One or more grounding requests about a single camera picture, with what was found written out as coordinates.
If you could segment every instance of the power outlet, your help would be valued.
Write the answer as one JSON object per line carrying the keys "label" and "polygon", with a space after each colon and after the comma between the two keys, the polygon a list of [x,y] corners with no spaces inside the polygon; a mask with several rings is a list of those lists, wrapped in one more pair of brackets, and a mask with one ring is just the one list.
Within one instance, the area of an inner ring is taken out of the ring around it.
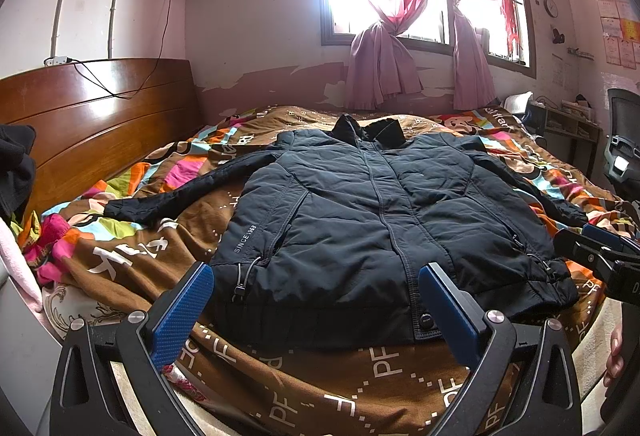
{"label": "power outlet", "polygon": [[60,64],[68,64],[71,62],[71,59],[68,56],[54,56],[52,58],[47,58],[44,61],[44,65],[47,67],[51,66],[59,66]]}

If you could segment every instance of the shelf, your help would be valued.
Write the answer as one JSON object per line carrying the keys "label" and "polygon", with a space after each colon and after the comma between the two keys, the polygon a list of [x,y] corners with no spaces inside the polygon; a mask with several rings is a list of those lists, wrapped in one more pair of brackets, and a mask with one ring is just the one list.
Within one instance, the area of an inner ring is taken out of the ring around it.
{"label": "shelf", "polygon": [[595,129],[599,129],[600,128],[593,121],[589,121],[586,118],[583,118],[582,116],[578,116],[577,114],[572,114],[570,112],[560,111],[560,109],[554,109],[553,107],[547,107],[546,105],[538,103],[537,101],[529,101],[529,104],[535,105],[536,107],[540,107],[540,109],[545,109],[547,112],[550,112],[550,113],[553,113],[553,114],[559,114],[560,116],[566,116],[568,118],[574,119],[576,121],[579,121],[580,123],[584,123],[585,125],[589,125],[590,127],[593,127]]}
{"label": "shelf", "polygon": [[572,132],[566,131],[564,129],[556,129],[555,127],[545,127],[545,132],[552,132],[554,134],[559,134],[561,136],[569,136],[569,138],[575,138],[577,140],[588,141],[590,143],[596,143],[596,140],[592,138],[587,138],[585,136],[580,136],[579,134],[574,134]]}

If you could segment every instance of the poster on wall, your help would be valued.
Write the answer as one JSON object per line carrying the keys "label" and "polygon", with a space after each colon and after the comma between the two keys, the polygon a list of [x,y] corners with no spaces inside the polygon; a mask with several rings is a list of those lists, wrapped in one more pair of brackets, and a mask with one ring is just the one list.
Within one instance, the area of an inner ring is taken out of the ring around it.
{"label": "poster on wall", "polygon": [[600,16],[604,18],[619,19],[618,5],[613,0],[596,0]]}
{"label": "poster on wall", "polygon": [[636,69],[640,64],[640,20],[626,1],[596,0],[608,64]]}
{"label": "poster on wall", "polygon": [[636,69],[636,57],[634,54],[634,42],[629,40],[619,40],[620,42],[620,63],[622,67]]}
{"label": "poster on wall", "polygon": [[571,72],[571,65],[568,62],[564,63],[564,88],[569,89],[569,73]]}
{"label": "poster on wall", "polygon": [[620,19],[620,27],[622,28],[622,38],[640,42],[640,22]]}
{"label": "poster on wall", "polygon": [[602,32],[609,37],[622,38],[622,28],[620,28],[620,19],[611,19],[602,17]]}
{"label": "poster on wall", "polygon": [[626,19],[628,21],[638,20],[636,12],[633,11],[631,4],[629,4],[628,2],[616,1],[616,8],[618,9],[618,15],[621,19]]}
{"label": "poster on wall", "polygon": [[618,45],[619,39],[616,37],[604,37],[604,54],[607,59],[607,64],[614,64],[621,66],[620,62],[620,46]]}
{"label": "poster on wall", "polygon": [[564,60],[557,56],[556,54],[551,53],[551,57],[553,60],[553,77],[551,79],[551,83],[555,83],[560,87],[564,86]]}

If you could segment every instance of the brown blanket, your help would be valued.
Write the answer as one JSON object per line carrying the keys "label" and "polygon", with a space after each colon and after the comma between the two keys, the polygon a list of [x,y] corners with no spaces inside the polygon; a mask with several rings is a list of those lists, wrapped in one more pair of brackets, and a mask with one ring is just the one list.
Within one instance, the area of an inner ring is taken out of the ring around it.
{"label": "brown blanket", "polygon": [[[210,259],[244,181],[218,188],[177,220],[166,219],[153,228],[100,217],[104,204],[124,196],[170,191],[229,159],[261,148],[280,131],[330,130],[337,116],[298,107],[254,110],[204,130],[188,142],[159,149],[120,177],[98,182],[80,200],[56,207],[53,210],[72,225],[52,251],[63,280],[116,310],[148,309],[194,261]],[[360,120],[378,117],[356,116]],[[460,123],[450,117],[394,117],[407,137],[450,130],[445,122],[454,129],[460,124],[473,126],[465,132],[479,133],[489,152],[527,177],[530,173],[532,182],[549,193],[565,194],[585,210],[592,223],[622,234],[635,230],[614,196],[536,146],[505,111],[500,121],[491,110],[476,112]],[[560,225],[535,204],[532,208],[551,233],[557,231]],[[580,300],[559,319],[576,347],[595,317],[602,290],[583,267],[570,263],[570,269]],[[274,434],[292,436],[427,434],[468,373],[441,340],[344,352],[269,351],[233,345],[216,334],[206,317],[194,327],[177,363],[204,397],[238,407]],[[479,432],[497,427],[517,372],[517,366],[510,367]]]}

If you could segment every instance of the wall clock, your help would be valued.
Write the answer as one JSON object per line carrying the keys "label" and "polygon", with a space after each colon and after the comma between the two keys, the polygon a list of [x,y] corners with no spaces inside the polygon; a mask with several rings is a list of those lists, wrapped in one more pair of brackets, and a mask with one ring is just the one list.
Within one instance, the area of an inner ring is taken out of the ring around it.
{"label": "wall clock", "polygon": [[550,17],[556,18],[558,16],[558,6],[553,0],[545,0],[545,10]]}

